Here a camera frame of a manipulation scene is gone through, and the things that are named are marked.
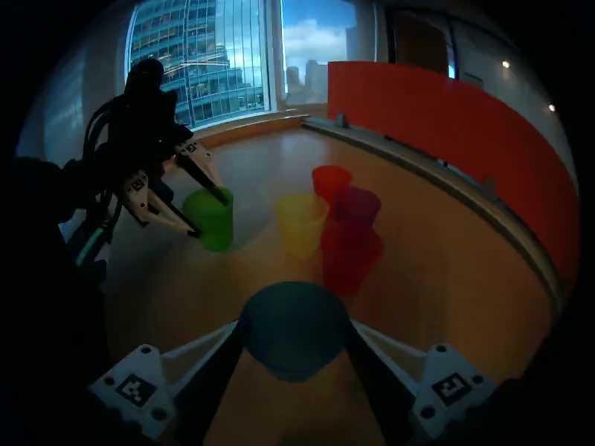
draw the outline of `glass building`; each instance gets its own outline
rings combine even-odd
[[[260,0],[149,0],[137,9],[129,61],[161,61],[161,88],[177,93],[176,121],[191,129],[264,112],[260,21]]]

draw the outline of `robotic arm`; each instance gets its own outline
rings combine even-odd
[[[91,173],[93,188],[82,199],[86,220],[68,242],[79,265],[92,262],[111,241],[122,207],[143,227],[154,222],[200,237],[200,229],[172,205],[173,191],[161,180],[165,161],[174,161],[227,204],[217,189],[215,181],[220,181],[210,162],[212,153],[174,120],[176,95],[161,91],[163,73],[157,60],[140,62],[130,71],[124,93],[101,106],[89,121],[82,165]],[[97,146],[105,126],[107,141]],[[113,196],[116,205],[110,212]]]

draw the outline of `cloud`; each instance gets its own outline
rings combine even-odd
[[[326,62],[347,58],[345,28],[320,26],[316,20],[304,20],[284,28],[283,47],[287,59]]]

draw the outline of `red wall panel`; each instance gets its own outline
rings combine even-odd
[[[541,241],[568,287],[579,257],[579,199],[553,147],[516,111],[420,68],[329,64],[329,119],[388,135],[443,159],[496,193]]]

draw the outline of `wooden floor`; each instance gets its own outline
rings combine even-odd
[[[469,208],[407,170],[348,143],[302,129],[236,141],[215,165],[235,196],[235,241],[211,253],[123,213],[105,284],[115,360],[141,343],[167,351],[235,319],[261,288],[321,282],[321,262],[287,257],[273,204],[311,190],[311,171],[337,164],[382,200],[376,230],[385,255],[351,316],[419,349],[448,342],[498,383],[518,376],[548,330],[550,308],[521,256]],[[167,182],[175,204],[196,189],[183,172]],[[240,359],[207,437],[213,445],[383,444],[347,356],[305,384]]]

